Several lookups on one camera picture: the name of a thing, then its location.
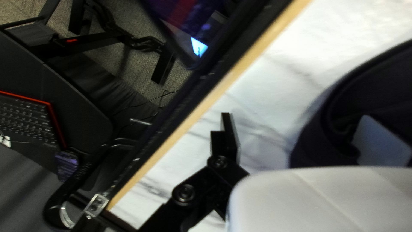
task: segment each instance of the white marble surface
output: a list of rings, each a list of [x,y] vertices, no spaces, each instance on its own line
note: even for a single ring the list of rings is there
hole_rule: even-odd
[[[139,228],[174,186],[205,166],[221,112],[233,114],[247,171],[286,168],[328,89],[411,38],[412,0],[314,0],[111,211]],[[224,231],[224,222],[212,213],[190,231]]]

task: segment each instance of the gray carpet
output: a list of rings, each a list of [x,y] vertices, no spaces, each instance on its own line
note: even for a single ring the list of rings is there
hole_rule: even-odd
[[[100,0],[111,10],[116,23],[135,37],[154,36],[164,41],[160,32],[137,1]],[[0,24],[35,17],[40,12],[44,2],[45,0],[0,0]],[[70,8],[71,0],[61,0],[48,23],[48,26],[59,33],[61,37],[75,36],[67,30]],[[97,32],[102,32],[102,29],[96,20],[93,20],[90,33]],[[147,99],[160,96],[165,90],[169,92],[178,90],[191,74],[191,71],[187,70],[177,59],[164,86],[158,85],[150,78],[159,55],[155,52],[145,53],[129,50],[121,43],[88,51],[85,54],[111,74],[122,78]],[[162,105],[167,104],[172,97],[173,94],[165,96],[162,99]]]
[[[34,161],[0,145],[0,231],[50,232],[42,210],[61,182]]]

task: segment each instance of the wooden edge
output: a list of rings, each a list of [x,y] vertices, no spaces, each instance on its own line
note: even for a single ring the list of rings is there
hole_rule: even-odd
[[[143,164],[124,187],[111,199],[110,210],[154,165],[159,159],[209,110],[209,108],[226,92],[235,80],[260,56],[289,23],[305,8],[311,0],[294,0],[256,40],[243,57],[230,69],[223,79],[200,102],[192,113],[180,124],[156,152]]]

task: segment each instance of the bolt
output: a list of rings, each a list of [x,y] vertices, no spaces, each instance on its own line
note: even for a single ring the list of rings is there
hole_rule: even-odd
[[[213,162],[213,166],[215,168],[225,168],[226,167],[226,158],[224,156],[219,156],[216,160]]]
[[[97,210],[97,204],[92,204],[91,206],[90,206],[90,210],[91,211],[96,211]]]
[[[180,202],[191,201],[194,198],[194,187],[192,185],[189,185],[189,184],[182,185],[176,191],[176,198]]]

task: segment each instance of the black mount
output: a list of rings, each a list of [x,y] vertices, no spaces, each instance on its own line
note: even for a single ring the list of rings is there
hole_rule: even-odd
[[[238,163],[237,137],[229,113],[222,113],[221,131],[211,131],[207,165],[173,189],[172,198],[142,225],[139,232],[186,232],[212,210],[225,219],[235,184],[248,175]]]

